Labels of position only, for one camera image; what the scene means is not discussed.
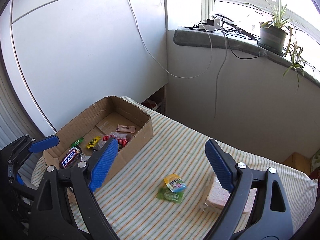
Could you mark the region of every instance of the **spider plant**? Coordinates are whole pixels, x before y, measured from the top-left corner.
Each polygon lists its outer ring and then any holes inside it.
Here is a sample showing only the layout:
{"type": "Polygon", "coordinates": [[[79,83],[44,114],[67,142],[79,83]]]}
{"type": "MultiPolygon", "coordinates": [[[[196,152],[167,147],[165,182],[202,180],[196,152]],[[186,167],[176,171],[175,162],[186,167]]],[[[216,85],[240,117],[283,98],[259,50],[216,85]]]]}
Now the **spider plant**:
{"type": "MultiPolygon", "coordinates": [[[[296,32],[294,32],[292,30],[295,30],[294,27],[294,20],[292,20],[291,18],[284,18],[284,14],[287,10],[287,4],[285,4],[284,6],[282,6],[282,2],[281,0],[279,0],[278,5],[274,5],[271,6],[271,4],[265,0],[268,5],[269,8],[271,9],[271,20],[266,21],[264,23],[261,23],[260,27],[261,28],[270,28],[271,26],[277,27],[279,29],[282,29],[284,31],[288,31],[289,32],[289,41],[288,41],[288,45],[286,45],[286,50],[284,53],[284,57],[286,57],[288,54],[290,55],[290,62],[291,62],[291,66],[288,67],[284,73],[283,76],[284,77],[288,71],[290,69],[293,69],[296,73],[297,76],[297,80],[298,80],[298,89],[299,89],[299,82],[300,82],[300,78],[299,78],[299,74],[297,70],[300,70],[301,75],[304,76],[304,68],[306,67],[306,65],[309,65],[312,68],[313,71],[313,78],[315,78],[315,71],[314,71],[314,66],[311,65],[308,61],[306,61],[304,58],[301,57],[301,54],[303,52],[303,47],[300,47],[297,44],[297,34],[296,32]]],[[[257,8],[259,11],[261,11],[266,17],[267,19],[270,18],[270,16],[262,9],[259,8],[255,5],[252,5],[250,3],[245,3],[248,4],[250,6],[253,6],[255,8],[257,8]]]]}
{"type": "MultiPolygon", "coordinates": [[[[270,8],[271,9],[271,18],[272,20],[270,21],[267,21],[267,22],[264,22],[260,25],[260,27],[263,27],[263,28],[270,28],[272,25],[279,28],[279,29],[283,29],[285,28],[286,29],[286,26],[285,24],[289,23],[289,22],[293,22],[293,20],[291,18],[285,18],[284,19],[284,14],[287,10],[287,4],[285,4],[284,6],[282,6],[282,2],[281,0],[279,0],[279,3],[278,5],[274,5],[272,6],[267,0],[265,0],[266,3],[268,3],[268,7],[266,7],[265,9],[267,8],[270,8]]],[[[259,11],[261,11],[266,17],[267,19],[270,18],[270,16],[268,14],[265,13],[265,11],[258,7],[258,6],[255,6],[251,3],[244,3],[244,4],[248,4],[250,6],[253,6],[255,8],[257,8],[259,11]]]]}
{"type": "Polygon", "coordinates": [[[306,61],[304,58],[301,57],[301,53],[303,52],[303,47],[300,47],[297,45],[297,41],[295,40],[295,42],[293,44],[289,43],[287,49],[286,49],[286,53],[284,56],[287,56],[287,54],[290,55],[290,61],[291,61],[291,66],[288,67],[283,75],[282,78],[288,73],[288,71],[290,69],[293,69],[296,73],[297,76],[297,80],[298,80],[298,89],[299,89],[299,82],[300,82],[300,78],[299,78],[299,74],[298,74],[298,69],[301,72],[302,77],[304,77],[304,68],[306,67],[306,65],[309,65],[312,68],[313,71],[313,78],[315,78],[315,70],[314,70],[314,66],[311,65],[308,61],[306,61]]]}

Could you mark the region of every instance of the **candy wrapper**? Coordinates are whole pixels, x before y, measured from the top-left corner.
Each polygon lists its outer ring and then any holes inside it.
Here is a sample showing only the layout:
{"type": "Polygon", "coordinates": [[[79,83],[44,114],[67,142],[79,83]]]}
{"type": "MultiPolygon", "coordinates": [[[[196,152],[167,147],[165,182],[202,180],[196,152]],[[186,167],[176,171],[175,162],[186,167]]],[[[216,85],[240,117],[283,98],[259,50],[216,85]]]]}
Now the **candy wrapper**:
{"type": "Polygon", "coordinates": [[[108,141],[110,138],[115,138],[119,142],[119,150],[121,150],[131,140],[132,135],[126,133],[113,132],[103,137],[104,141],[108,141]]]}
{"type": "Polygon", "coordinates": [[[183,200],[183,192],[172,192],[166,185],[159,188],[157,198],[180,204],[183,200]]]}
{"type": "Polygon", "coordinates": [[[102,147],[105,145],[105,141],[104,140],[100,140],[98,141],[98,143],[95,145],[95,147],[92,149],[92,152],[96,152],[102,149],[102,147]]]}
{"type": "Polygon", "coordinates": [[[80,139],[78,139],[75,142],[73,142],[70,147],[77,146],[78,144],[82,143],[82,141],[83,141],[83,137],[81,137],[80,139]]]}
{"type": "Polygon", "coordinates": [[[79,159],[81,154],[81,148],[79,146],[72,147],[66,156],[61,160],[60,167],[63,169],[71,167],[76,160],[79,159]]]}
{"type": "Polygon", "coordinates": [[[95,138],[93,138],[88,144],[87,144],[87,148],[93,148],[95,147],[95,145],[98,143],[98,141],[101,139],[100,136],[96,136],[95,138]]]}
{"type": "Polygon", "coordinates": [[[86,161],[89,160],[89,158],[90,158],[90,156],[87,156],[87,155],[84,155],[84,154],[80,154],[80,159],[81,159],[81,161],[86,162],[86,161]]]}
{"type": "Polygon", "coordinates": [[[166,176],[163,180],[164,183],[167,185],[168,189],[172,192],[181,192],[187,187],[187,185],[177,174],[170,174],[166,176]]]}
{"type": "Polygon", "coordinates": [[[121,124],[119,124],[116,129],[117,132],[129,132],[129,133],[134,133],[135,130],[136,130],[135,126],[121,125],[121,124]]]}

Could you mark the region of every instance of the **potted plant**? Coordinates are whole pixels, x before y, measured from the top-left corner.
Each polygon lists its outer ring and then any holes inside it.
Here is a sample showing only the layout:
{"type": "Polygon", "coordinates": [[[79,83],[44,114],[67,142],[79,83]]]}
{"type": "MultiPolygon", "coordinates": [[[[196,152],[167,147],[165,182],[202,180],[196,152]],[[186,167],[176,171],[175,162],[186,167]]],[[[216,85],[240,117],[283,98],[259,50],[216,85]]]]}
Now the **potted plant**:
{"type": "MultiPolygon", "coordinates": [[[[261,8],[250,3],[245,4],[249,4],[257,8],[266,15],[267,19],[270,18],[270,16],[267,15],[261,8]]],[[[278,6],[272,7],[270,5],[270,8],[272,9],[272,20],[260,23],[260,41],[258,43],[261,47],[270,50],[271,52],[274,52],[280,56],[286,57],[287,55],[290,55],[291,66],[289,66],[285,70],[285,72],[283,73],[283,77],[288,73],[290,69],[293,69],[297,75],[299,88],[300,78],[298,70],[301,75],[304,76],[303,68],[305,68],[306,65],[309,65],[313,70],[313,78],[315,78],[314,66],[301,57],[303,47],[300,47],[297,44],[297,34],[296,28],[294,27],[294,21],[290,18],[284,18],[285,11],[287,10],[287,4],[285,6],[282,6],[281,0],[279,0],[278,6]],[[288,34],[286,31],[289,32],[289,41],[285,46],[285,53],[283,53],[285,38],[288,34]]]]}
{"type": "MultiPolygon", "coordinates": [[[[282,6],[281,0],[279,0],[278,6],[271,6],[270,3],[265,0],[272,12],[271,12],[271,20],[266,22],[260,23],[260,40],[259,45],[267,50],[270,50],[271,52],[274,52],[280,56],[283,56],[283,47],[284,47],[284,41],[287,36],[287,32],[285,30],[290,30],[291,27],[286,25],[289,22],[293,22],[290,18],[284,18],[284,13],[287,10],[287,4],[285,6],[282,6]]],[[[268,14],[266,14],[261,8],[252,5],[251,3],[244,3],[249,4],[258,10],[260,10],[262,13],[265,14],[265,16],[270,18],[268,14]]]]}

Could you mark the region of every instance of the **pink snack packet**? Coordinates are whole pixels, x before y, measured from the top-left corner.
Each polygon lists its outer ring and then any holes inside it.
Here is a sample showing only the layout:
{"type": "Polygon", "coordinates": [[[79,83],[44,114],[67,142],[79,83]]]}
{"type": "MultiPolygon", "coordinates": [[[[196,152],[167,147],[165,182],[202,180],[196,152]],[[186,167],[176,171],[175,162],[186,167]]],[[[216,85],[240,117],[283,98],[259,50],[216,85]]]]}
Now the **pink snack packet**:
{"type": "Polygon", "coordinates": [[[130,133],[134,133],[135,130],[136,130],[135,126],[121,125],[121,124],[118,124],[118,127],[116,129],[117,132],[130,132],[130,133]]]}

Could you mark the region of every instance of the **striped bed sheet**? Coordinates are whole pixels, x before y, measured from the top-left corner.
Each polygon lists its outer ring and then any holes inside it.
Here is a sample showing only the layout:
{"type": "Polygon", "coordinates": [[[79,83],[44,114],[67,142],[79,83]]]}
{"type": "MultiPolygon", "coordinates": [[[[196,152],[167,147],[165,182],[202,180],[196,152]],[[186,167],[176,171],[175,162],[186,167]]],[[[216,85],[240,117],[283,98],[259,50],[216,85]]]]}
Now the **striped bed sheet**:
{"type": "MultiPolygon", "coordinates": [[[[200,209],[204,186],[212,168],[204,153],[209,137],[156,113],[130,98],[122,97],[151,115],[154,137],[104,187],[94,195],[108,222],[121,240],[129,239],[203,239],[220,213],[200,209]],[[163,178],[179,174],[187,184],[181,204],[156,198],[163,178]]],[[[317,180],[266,158],[237,150],[218,142],[236,162],[266,171],[275,167],[290,205],[294,231],[307,219],[315,206],[317,180]]],[[[46,169],[42,157],[32,174],[39,185],[46,169]]],[[[77,204],[71,204],[78,228],[87,231],[77,204]]],[[[243,215],[236,231],[249,218],[243,215]]]]}

